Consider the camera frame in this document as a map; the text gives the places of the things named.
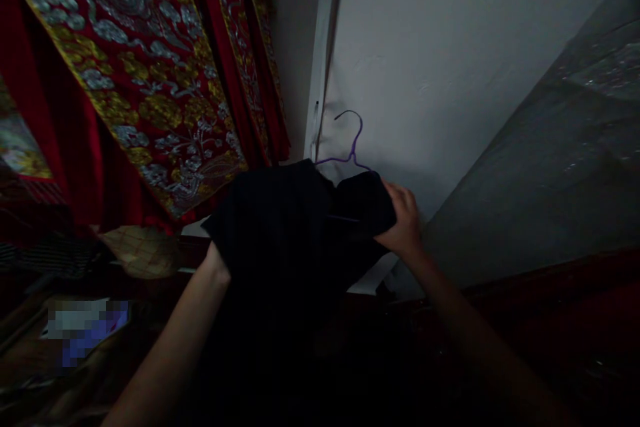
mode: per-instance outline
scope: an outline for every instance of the black garment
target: black garment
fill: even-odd
[[[333,187],[305,160],[239,175],[202,224],[232,280],[200,371],[224,394],[296,389],[307,334],[388,252],[373,236],[395,220],[377,173]]]

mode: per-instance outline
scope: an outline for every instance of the floral pattern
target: floral pattern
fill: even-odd
[[[266,153],[267,161],[271,163],[269,153],[269,137],[265,122],[265,114],[260,95],[255,61],[251,49],[251,38],[249,37],[249,23],[245,12],[244,0],[220,0],[222,16],[229,34],[229,41],[233,50],[236,68],[240,75],[240,80],[245,94],[245,99],[249,105],[251,120],[254,130],[263,151]]]
[[[247,169],[193,0],[27,2],[174,218]]]

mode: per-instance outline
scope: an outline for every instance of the silver embroidery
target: silver embroidery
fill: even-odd
[[[205,77],[208,79],[217,78],[218,75],[215,72],[215,68],[212,65],[205,65]]]
[[[147,183],[151,187],[164,187],[167,186],[167,169],[157,163],[151,165],[142,165],[140,172],[147,180]]]
[[[146,147],[149,145],[149,138],[144,132],[138,132],[132,125],[116,125],[113,131],[123,147]]]
[[[104,40],[128,43],[127,34],[111,20],[100,20],[93,24],[93,30]]]
[[[160,11],[164,14],[164,16],[169,20],[174,22],[179,22],[181,20],[180,14],[176,11],[175,8],[173,8],[173,5],[170,4],[168,1],[162,0],[162,2],[160,2],[159,8],[160,8]]]
[[[201,37],[203,32],[200,25],[200,18],[198,18],[198,14],[195,12],[193,6],[182,5],[182,7],[180,7],[180,12],[182,13],[182,21],[187,26],[189,36],[193,39]]]
[[[89,90],[112,89],[115,87],[113,80],[105,77],[96,69],[84,70],[84,72],[80,73],[80,76],[87,83]]]
[[[227,132],[227,143],[229,144],[229,147],[235,150],[235,153],[238,155],[238,158],[241,161],[244,161],[245,156],[242,153],[242,149],[240,148],[240,140],[238,139],[238,136],[235,134],[235,132],[232,132],[232,131]]]

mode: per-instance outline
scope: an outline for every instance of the red textile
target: red textile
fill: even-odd
[[[76,2],[82,13],[86,2]],[[122,225],[140,225],[157,226],[168,233],[175,233],[184,225],[208,215],[227,188],[222,187],[180,218],[172,218],[147,182],[143,181],[139,168],[131,163],[124,147],[116,142],[113,131],[97,114],[95,101],[89,99],[72,74],[69,59],[62,58],[60,45],[54,44],[51,32],[45,30],[42,20],[36,18],[25,0],[0,0],[0,3],[3,16],[0,25],[0,73],[53,173],[52,184],[57,184],[61,190],[68,205],[70,215],[67,218],[71,218],[71,225],[76,225],[83,232],[89,225],[98,225],[103,232]],[[246,65],[238,64],[239,39],[230,34],[229,19],[225,22],[224,16],[228,12],[221,8],[221,0],[202,0],[200,8],[203,25],[209,31],[223,96],[233,118],[232,129],[237,132],[242,150],[240,155],[244,155],[251,169],[271,165],[272,162],[277,165],[279,160],[288,156],[289,142],[253,3],[242,0],[241,8],[234,12],[234,21],[239,22],[246,34],[242,38],[246,46],[243,54],[249,59]],[[137,91],[122,87],[129,84],[132,75],[127,70],[125,77],[118,70],[122,69],[118,55],[122,54],[124,47],[113,42],[106,44],[88,27],[81,33],[106,53],[107,66],[113,70],[110,75],[120,92],[126,93],[131,105],[140,104],[143,99],[138,98]],[[254,81],[251,89],[247,89],[247,76],[243,76],[246,71],[242,68],[252,69],[250,74]],[[154,139],[160,132],[148,123],[139,124],[139,128],[151,138],[149,151],[157,155]],[[178,157],[180,165],[187,159]]]
[[[265,152],[259,145],[255,127],[251,121],[249,106],[244,98],[241,80],[235,66],[235,58],[231,46],[231,39],[227,32],[227,26],[222,14],[220,0],[203,0],[209,20],[209,29],[213,32],[215,46],[220,56],[219,71],[224,76],[224,85],[227,101],[231,108],[231,114],[238,131],[242,150],[249,168],[255,169],[268,164]]]

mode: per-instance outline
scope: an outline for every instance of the wall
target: wall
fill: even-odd
[[[303,158],[318,0],[275,0],[273,47],[291,140],[290,161]]]
[[[605,0],[431,220],[462,286],[640,247],[640,1]],[[387,279],[421,296],[409,272]]]
[[[319,159],[411,188],[430,219],[602,0],[341,0]],[[333,179],[350,166],[323,170]]]

